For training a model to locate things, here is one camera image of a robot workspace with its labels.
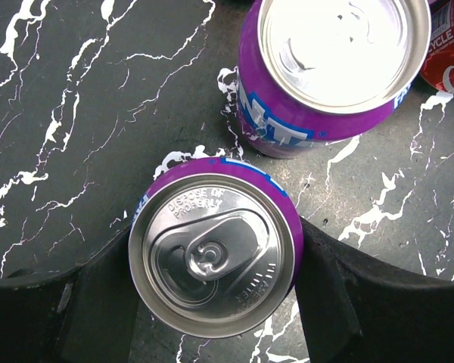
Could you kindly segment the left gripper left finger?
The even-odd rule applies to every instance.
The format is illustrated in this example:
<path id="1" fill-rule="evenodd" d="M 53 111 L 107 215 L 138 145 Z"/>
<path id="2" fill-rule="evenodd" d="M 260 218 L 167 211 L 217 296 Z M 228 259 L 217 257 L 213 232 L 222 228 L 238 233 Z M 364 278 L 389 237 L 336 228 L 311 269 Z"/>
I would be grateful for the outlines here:
<path id="1" fill-rule="evenodd" d="M 0 279 L 0 362 L 126 362 L 138 308 L 129 229 L 87 262 Z"/>

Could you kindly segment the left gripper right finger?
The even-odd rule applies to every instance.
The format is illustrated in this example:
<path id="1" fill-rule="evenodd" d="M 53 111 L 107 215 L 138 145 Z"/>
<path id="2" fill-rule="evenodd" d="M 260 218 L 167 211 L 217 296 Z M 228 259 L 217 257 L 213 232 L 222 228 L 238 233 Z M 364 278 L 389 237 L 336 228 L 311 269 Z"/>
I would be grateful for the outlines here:
<path id="1" fill-rule="evenodd" d="M 397 268 L 306 220 L 295 290 L 312 362 L 454 362 L 454 282 Z"/>

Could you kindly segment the purple soda can back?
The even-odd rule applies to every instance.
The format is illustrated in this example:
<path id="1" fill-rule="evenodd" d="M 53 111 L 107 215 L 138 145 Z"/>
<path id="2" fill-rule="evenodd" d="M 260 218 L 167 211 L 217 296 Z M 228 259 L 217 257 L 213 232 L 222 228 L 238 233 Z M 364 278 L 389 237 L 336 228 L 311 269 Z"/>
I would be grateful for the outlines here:
<path id="1" fill-rule="evenodd" d="M 294 285 L 300 217 L 264 171 L 227 157 L 179 164 L 140 200 L 129 234 L 139 296 L 163 323 L 195 337 L 243 334 Z"/>

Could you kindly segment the purple soda can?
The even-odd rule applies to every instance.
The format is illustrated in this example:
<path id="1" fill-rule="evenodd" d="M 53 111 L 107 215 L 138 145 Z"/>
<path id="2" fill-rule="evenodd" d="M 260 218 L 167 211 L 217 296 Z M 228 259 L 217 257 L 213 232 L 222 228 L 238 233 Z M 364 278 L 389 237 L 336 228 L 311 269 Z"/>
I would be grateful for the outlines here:
<path id="1" fill-rule="evenodd" d="M 195 337 L 243 334 L 294 285 L 300 217 L 264 171 L 227 157 L 179 164 L 140 200 L 129 234 L 139 296 L 163 323 Z"/>
<path id="2" fill-rule="evenodd" d="M 401 105 L 428 52 L 426 1 L 256 1 L 238 47 L 238 121 L 292 158 L 361 135 Z"/>

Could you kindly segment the red cola can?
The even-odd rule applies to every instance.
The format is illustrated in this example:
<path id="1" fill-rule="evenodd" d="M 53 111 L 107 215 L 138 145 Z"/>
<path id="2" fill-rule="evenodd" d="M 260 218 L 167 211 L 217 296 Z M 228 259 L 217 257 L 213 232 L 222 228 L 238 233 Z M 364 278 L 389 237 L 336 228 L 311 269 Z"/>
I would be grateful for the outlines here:
<path id="1" fill-rule="evenodd" d="M 431 3 L 431 25 L 420 75 L 437 90 L 454 94 L 454 0 Z"/>

